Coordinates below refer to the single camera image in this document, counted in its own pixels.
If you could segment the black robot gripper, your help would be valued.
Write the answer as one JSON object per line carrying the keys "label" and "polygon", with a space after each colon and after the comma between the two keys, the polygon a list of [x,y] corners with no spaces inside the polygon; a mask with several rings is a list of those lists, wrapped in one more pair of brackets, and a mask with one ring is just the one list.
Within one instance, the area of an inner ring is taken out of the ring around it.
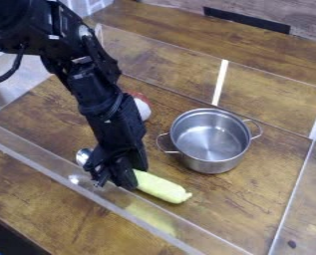
{"label": "black robot gripper", "polygon": [[134,170],[147,171],[149,160],[143,144],[146,127],[134,98],[130,94],[103,101],[91,96],[78,97],[78,104],[98,141],[83,169],[99,186],[110,180],[126,190],[135,190]]}

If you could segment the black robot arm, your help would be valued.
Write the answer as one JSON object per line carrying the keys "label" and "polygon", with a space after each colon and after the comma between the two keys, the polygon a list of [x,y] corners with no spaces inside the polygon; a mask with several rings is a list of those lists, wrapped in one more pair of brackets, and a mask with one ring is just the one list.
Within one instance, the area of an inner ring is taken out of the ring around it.
{"label": "black robot arm", "polygon": [[0,52],[16,56],[0,83],[35,55],[75,97],[98,141],[83,165],[91,180],[135,189],[135,171],[149,169],[146,127],[134,97],[118,86],[118,61],[83,19],[59,0],[0,0]]}

